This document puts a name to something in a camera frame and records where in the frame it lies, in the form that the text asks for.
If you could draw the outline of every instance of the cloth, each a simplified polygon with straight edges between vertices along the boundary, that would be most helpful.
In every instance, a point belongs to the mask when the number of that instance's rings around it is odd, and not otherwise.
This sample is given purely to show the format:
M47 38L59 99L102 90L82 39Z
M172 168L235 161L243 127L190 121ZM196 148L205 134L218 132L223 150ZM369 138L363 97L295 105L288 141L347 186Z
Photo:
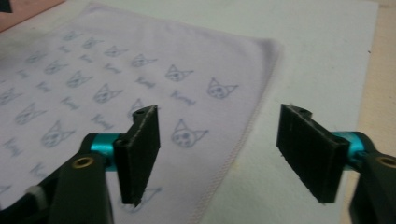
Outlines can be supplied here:
M280 46L98 4L0 61L0 202L74 155L88 133L126 132L158 105L162 147L141 205L116 223L196 223L243 145Z

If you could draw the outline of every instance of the table surface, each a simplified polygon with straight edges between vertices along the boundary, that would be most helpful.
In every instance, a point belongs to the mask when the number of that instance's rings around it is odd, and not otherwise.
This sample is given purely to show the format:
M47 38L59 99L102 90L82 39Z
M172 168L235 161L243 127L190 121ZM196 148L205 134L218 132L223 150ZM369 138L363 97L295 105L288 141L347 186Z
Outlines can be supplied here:
M358 131L366 133L382 153L396 157L396 2L379 3L361 102ZM342 224L350 223L348 207L359 175L351 172L346 187Z

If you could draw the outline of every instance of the cat face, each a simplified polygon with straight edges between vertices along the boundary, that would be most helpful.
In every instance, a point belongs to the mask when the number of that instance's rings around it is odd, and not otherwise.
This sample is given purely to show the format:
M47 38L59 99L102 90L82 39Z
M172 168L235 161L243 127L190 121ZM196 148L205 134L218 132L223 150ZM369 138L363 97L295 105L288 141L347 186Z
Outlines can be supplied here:
M81 36L82 34L78 34L75 31L71 31L64 36L64 41L74 40L77 37Z
M16 157L22 153L22 150L19 149L19 147L16 145L16 142L16 138L13 137L3 144L3 147L12 153L12 157Z
M46 69L44 70L44 73L47 75L53 75L59 71L61 71L64 67L66 67L68 64L60 64L58 61L54 61L53 63L50 63Z
M29 75L24 70L18 71L17 74L20 75L21 78L29 77Z
M209 83L207 93L214 98L224 99L230 95L230 93L233 92L236 87L237 86L220 85L214 78L212 78L212 81Z
M114 74L119 74L119 73L122 72L120 69L114 67L111 63L107 63L107 64L105 65L105 69L106 69L107 71L113 72Z
M103 40L97 40L94 39L93 37L89 38L85 43L82 45L84 49L91 49L93 48L97 43L103 42Z
M201 140L207 132L208 130L193 131L189 129L183 119L181 119L172 134L172 141L180 147L192 147L197 141Z
M68 49L68 48L65 47L65 46L60 46L60 47L58 48L58 50L60 50L60 51L62 51L62 52L64 52L64 53L70 53L70 49Z
M107 84L105 84L99 92L93 96L93 100L98 104L103 104L112 98L116 97L122 91L111 91Z
M8 186L0 186L0 194L3 193L3 192L5 192L6 190L8 190L8 189L10 189L10 188L11 188L11 185L8 185Z
M133 67L141 67L143 65L146 65L148 63L154 63L157 61L157 59L146 59L143 54L137 55L134 60L132 61L132 66Z
M20 114L15 118L17 124L23 125L35 117L44 114L47 111L35 111L35 104L29 105L27 108L22 110Z
M88 56L86 54L79 57L79 59L81 59L82 61L84 61L86 63L93 63L93 60L90 58L90 56Z
M15 94L14 88L11 88L0 95L0 105L5 105L6 103L10 102L11 100L17 98L20 95L21 93Z
M174 65L172 65L165 76L172 81L179 82L182 81L186 76L188 76L192 72L193 71L180 71Z
M73 132L63 132L60 121L56 121L55 125L41 138L41 144L44 147L56 147L64 139L68 138Z
M81 71L76 72L66 83L70 88L77 88L92 77L83 77Z
M41 53L40 51L35 52L32 54L29 58L27 58L25 61L27 63L36 63L40 61L42 58L44 58L47 54Z
M118 57L121 54L123 54L124 52L128 51L128 49L117 49L116 46L111 47L110 49L105 51L105 55L108 57Z

